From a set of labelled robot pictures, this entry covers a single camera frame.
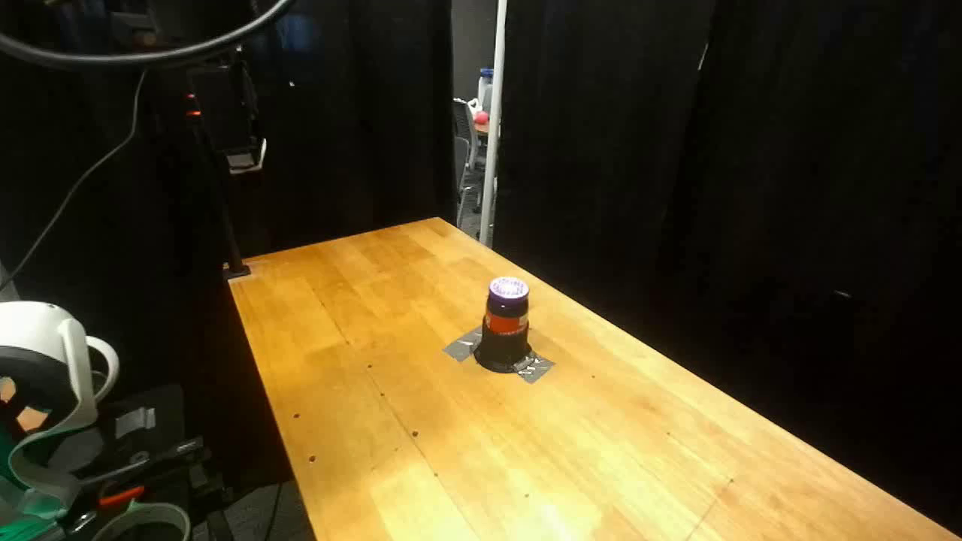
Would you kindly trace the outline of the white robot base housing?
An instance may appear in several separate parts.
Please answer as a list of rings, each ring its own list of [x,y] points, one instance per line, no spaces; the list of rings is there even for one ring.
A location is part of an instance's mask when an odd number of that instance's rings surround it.
[[[85,331],[85,325],[58,304],[2,300],[0,304],[0,360],[2,373],[30,391],[51,424],[22,440],[7,464],[17,484],[30,489],[70,492],[79,481],[51,471],[26,457],[30,444],[90,427],[99,418],[99,399],[121,379],[118,351]]]

